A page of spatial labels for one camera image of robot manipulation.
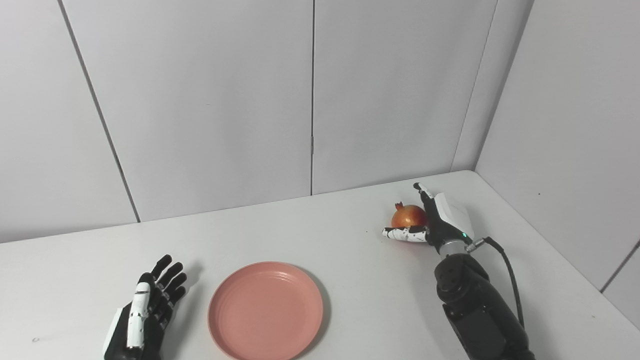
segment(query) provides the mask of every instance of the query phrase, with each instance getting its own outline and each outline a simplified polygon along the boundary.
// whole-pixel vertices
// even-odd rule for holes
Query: pink plate
[[[315,338],[323,303],[299,268],[265,262],[227,277],[209,304],[209,331],[237,360],[290,360]]]

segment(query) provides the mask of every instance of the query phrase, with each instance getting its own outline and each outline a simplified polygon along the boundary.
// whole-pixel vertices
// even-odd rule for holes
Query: robotic arm
[[[165,255],[140,276],[133,300],[116,310],[104,341],[104,360],[160,360],[160,346],[173,308],[186,293],[187,275],[175,263],[164,275],[171,256]]]
[[[471,360],[535,360],[524,330],[518,288],[504,249],[487,237],[473,241],[467,210],[453,198],[433,196],[415,183],[429,225],[407,228],[386,227],[383,234],[402,241],[427,242],[440,254],[435,268],[437,293],[454,332]],[[470,255],[478,246],[495,247],[507,263],[514,286],[518,317],[491,285],[482,266]]]

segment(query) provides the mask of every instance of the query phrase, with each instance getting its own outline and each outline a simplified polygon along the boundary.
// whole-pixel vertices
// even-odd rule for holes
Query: plate rim
[[[291,357],[288,357],[288,358],[282,359],[282,360],[294,359],[294,358],[296,358],[296,356],[300,355],[304,350],[306,350],[309,347],[309,345],[311,345],[313,340],[317,337],[318,332],[320,331],[320,328],[322,327],[322,324],[324,322],[324,299],[322,297],[322,293],[320,292],[320,288],[319,288],[318,284],[316,284],[316,282],[311,278],[311,276],[309,276],[307,274],[306,271],[302,270],[298,266],[295,266],[295,265],[292,265],[292,264],[289,264],[289,263],[284,263],[282,261],[258,261],[256,263],[245,265],[245,266],[237,269],[236,271],[232,272],[231,274],[229,274],[224,280],[222,280],[222,282],[220,282],[220,284],[216,288],[216,291],[214,291],[213,295],[211,296],[211,300],[209,301],[209,308],[207,309],[207,329],[209,330],[209,336],[213,339],[213,342],[216,344],[218,349],[220,349],[220,351],[222,351],[226,356],[229,356],[230,358],[235,359],[235,360],[250,360],[250,359],[238,358],[238,357],[232,356],[227,351],[225,351],[225,349],[218,343],[218,340],[213,335],[213,332],[212,332],[213,326],[211,325],[211,311],[212,311],[212,307],[213,307],[213,300],[216,298],[216,295],[218,294],[218,292],[220,292],[220,289],[222,288],[222,286],[226,282],[228,282],[235,274],[237,274],[237,273],[239,273],[239,272],[241,272],[241,271],[243,271],[243,270],[245,270],[247,268],[250,268],[250,267],[253,267],[253,266],[257,266],[257,265],[265,265],[265,264],[280,265],[280,266],[284,266],[284,267],[288,267],[288,268],[293,268],[293,269],[299,271],[300,273],[302,273],[304,278],[309,280],[314,285],[314,289],[316,290],[315,293],[317,295],[317,299],[320,300],[319,321],[318,321],[317,327],[314,329],[314,336],[309,339],[308,343],[299,352],[295,353]]]

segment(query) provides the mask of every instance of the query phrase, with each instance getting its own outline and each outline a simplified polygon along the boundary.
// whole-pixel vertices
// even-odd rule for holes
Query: tabletop
[[[415,181],[466,205],[476,238],[506,250],[538,359],[632,359],[640,331],[477,174],[469,171],[140,224],[0,244],[3,359],[102,359],[117,307],[164,254],[185,265],[187,295],[163,343],[164,360],[228,359],[207,308],[234,270],[283,261],[312,275],[323,326],[300,359],[468,359],[442,313],[426,244],[381,235],[394,203],[420,204]],[[500,255],[474,257],[508,304]]]

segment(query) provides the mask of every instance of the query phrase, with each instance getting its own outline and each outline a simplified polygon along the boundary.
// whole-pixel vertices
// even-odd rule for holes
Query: black cable
[[[507,254],[504,252],[504,249],[498,244],[494,239],[490,236],[485,237],[484,242],[491,245],[495,250],[497,250],[502,258],[504,259],[505,264],[507,264],[507,270],[509,271],[509,277],[511,278],[511,285],[513,286],[513,295],[516,298],[516,310],[518,311],[518,321],[520,325],[524,327],[524,317],[522,316],[522,304],[520,303],[520,292],[518,291],[518,284],[516,283],[516,275],[513,273],[513,268],[511,267],[511,263],[509,262],[509,258],[507,258]]]

